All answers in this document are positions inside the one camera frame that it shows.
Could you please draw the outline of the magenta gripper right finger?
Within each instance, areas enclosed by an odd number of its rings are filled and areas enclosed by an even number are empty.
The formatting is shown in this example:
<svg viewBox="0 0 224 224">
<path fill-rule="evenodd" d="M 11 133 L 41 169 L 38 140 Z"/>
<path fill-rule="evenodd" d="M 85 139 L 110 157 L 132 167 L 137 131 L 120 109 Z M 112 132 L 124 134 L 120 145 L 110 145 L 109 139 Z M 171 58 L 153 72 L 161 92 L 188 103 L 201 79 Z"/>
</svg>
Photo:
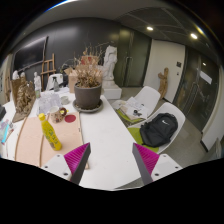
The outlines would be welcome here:
<svg viewBox="0 0 224 224">
<path fill-rule="evenodd" d="M 147 185 L 152 183 L 152 171 L 158 162 L 159 155 L 137 143 L 133 144 L 132 153 L 141 174 L 143 184 Z"/>
</svg>

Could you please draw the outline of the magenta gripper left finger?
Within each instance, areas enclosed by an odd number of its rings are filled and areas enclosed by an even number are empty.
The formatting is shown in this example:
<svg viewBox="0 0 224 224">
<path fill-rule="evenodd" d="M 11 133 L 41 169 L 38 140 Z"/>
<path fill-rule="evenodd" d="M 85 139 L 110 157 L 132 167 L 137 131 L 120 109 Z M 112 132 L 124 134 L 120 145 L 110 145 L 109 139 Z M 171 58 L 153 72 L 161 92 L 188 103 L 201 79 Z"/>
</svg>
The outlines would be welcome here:
<svg viewBox="0 0 224 224">
<path fill-rule="evenodd" d="M 86 143 L 64 155 L 65 161 L 72 173 L 70 179 L 72 183 L 76 185 L 80 183 L 90 153 L 90 144 Z"/>
</svg>

